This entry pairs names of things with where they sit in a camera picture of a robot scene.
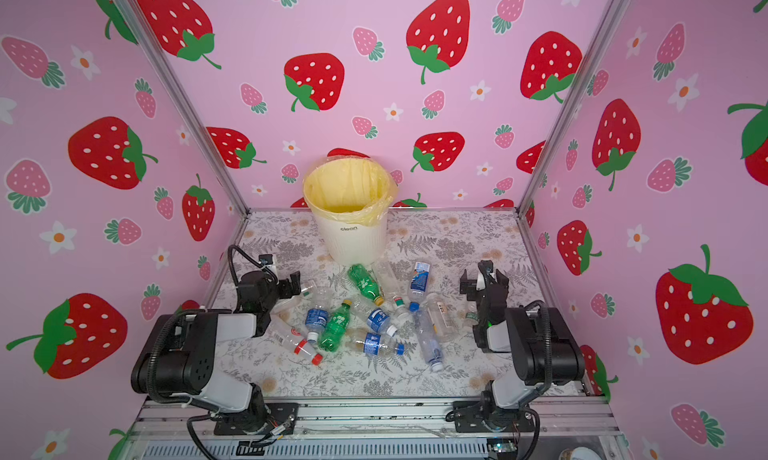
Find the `clear tea bottle white cap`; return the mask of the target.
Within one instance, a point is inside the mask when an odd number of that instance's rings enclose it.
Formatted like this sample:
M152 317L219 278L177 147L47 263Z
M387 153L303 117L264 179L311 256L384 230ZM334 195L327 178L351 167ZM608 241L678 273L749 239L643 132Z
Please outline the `clear tea bottle white cap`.
M438 293L430 293L424 304L434 325L435 335L442 344L459 339L470 333L472 327L478 324L478 313L473 302L464 310L452 307L446 297Z

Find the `clear bottle red cap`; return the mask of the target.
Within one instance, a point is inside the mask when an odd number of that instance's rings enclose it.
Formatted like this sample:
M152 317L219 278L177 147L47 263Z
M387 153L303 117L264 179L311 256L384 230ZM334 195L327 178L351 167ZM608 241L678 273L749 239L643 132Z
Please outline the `clear bottle red cap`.
M323 361L323 356L308 339L277 315L270 316L266 336L299 360L306 360L315 366L319 366Z

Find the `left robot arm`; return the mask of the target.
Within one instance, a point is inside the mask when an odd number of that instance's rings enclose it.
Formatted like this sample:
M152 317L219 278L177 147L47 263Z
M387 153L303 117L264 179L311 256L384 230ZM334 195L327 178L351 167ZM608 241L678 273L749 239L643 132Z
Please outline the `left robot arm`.
M225 342L263 336L278 301L301 293L301 273L280 279L270 255L253 258L237 245L228 247L226 258L235 308L189 308L161 316L131 371L130 383L134 392L157 404L201 408L207 411L205 419L255 433L269 417L261 388L218 370L216 349Z

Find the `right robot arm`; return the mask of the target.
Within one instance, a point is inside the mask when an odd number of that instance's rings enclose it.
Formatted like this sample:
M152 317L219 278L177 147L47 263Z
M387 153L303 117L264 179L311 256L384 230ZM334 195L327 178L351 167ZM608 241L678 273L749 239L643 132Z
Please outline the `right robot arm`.
M476 346L487 354L508 354L513 369L487 383L475 401L456 402L446 419L459 432L505 432L534 426L531 404L553 386L580 380L585 360L558 309L542 300L510 307L510 280L490 260L478 276L460 278L460 293L476 307Z

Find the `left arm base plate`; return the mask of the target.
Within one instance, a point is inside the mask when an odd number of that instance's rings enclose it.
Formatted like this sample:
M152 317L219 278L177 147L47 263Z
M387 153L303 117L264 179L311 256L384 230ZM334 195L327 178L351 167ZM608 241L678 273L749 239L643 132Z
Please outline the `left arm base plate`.
M240 413L223 414L215 422L214 435L292 435L299 407L295 402L268 402Z

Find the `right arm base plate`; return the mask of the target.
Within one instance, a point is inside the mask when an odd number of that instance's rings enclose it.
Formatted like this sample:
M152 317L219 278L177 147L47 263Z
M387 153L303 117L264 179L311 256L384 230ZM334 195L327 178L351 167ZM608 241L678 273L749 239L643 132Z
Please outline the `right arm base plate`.
M533 433L533 415L497 408L485 400L455 401L445 421L459 433Z

